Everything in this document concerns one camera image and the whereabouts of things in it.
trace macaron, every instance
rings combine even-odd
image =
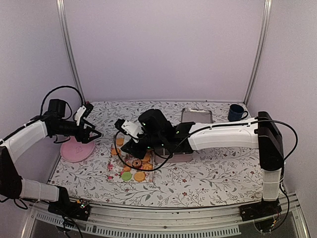
[[[130,179],[132,179],[132,174],[130,172],[124,172],[121,175],[121,178],[123,179],[123,181],[129,181]]]

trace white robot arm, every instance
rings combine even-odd
[[[24,179],[14,166],[26,150],[47,136],[75,136],[78,142],[88,143],[102,135],[84,119],[93,109],[91,104],[80,107],[76,121],[63,119],[65,105],[66,102],[63,100],[50,100],[49,110],[46,113],[35,117],[5,139],[0,140],[0,194],[11,199],[48,201],[53,204],[49,211],[59,214],[58,210],[62,210],[67,214],[68,210],[72,209],[78,211],[73,213],[74,218],[86,220],[90,208],[70,202],[65,188]]]
[[[138,120],[142,126],[123,119],[119,119],[115,126],[132,137],[121,150],[140,159],[149,148],[164,148],[170,155],[214,147],[259,149],[260,167],[263,170],[262,202],[258,207],[248,205],[242,208],[243,214],[246,214],[244,217],[255,219],[280,211],[278,190],[284,169],[282,135],[268,113],[259,112],[256,118],[237,122],[184,122],[172,126],[160,110],[150,109],[142,113]],[[254,209],[259,210],[258,214],[254,214]]]

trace mug handle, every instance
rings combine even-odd
[[[246,115],[244,117],[242,117],[241,120],[247,118],[247,116],[249,115],[248,111],[244,111],[243,113],[246,113]]]

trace pink disc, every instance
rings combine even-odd
[[[94,151],[95,143],[93,141],[88,144],[77,142],[74,136],[70,140],[63,143],[60,148],[62,158],[68,162],[76,163],[86,160]]]

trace patterned tablecloth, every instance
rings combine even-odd
[[[72,197],[117,204],[153,207],[219,206],[260,200],[262,172],[255,149],[212,148],[194,152],[187,163],[166,164],[151,183],[107,181],[107,162],[118,118],[137,121],[151,108],[160,109],[172,124],[180,123],[183,108],[212,111],[214,122],[227,121],[229,103],[94,102],[88,121],[102,131],[93,154],[80,163],[61,159],[50,184],[67,188]]]

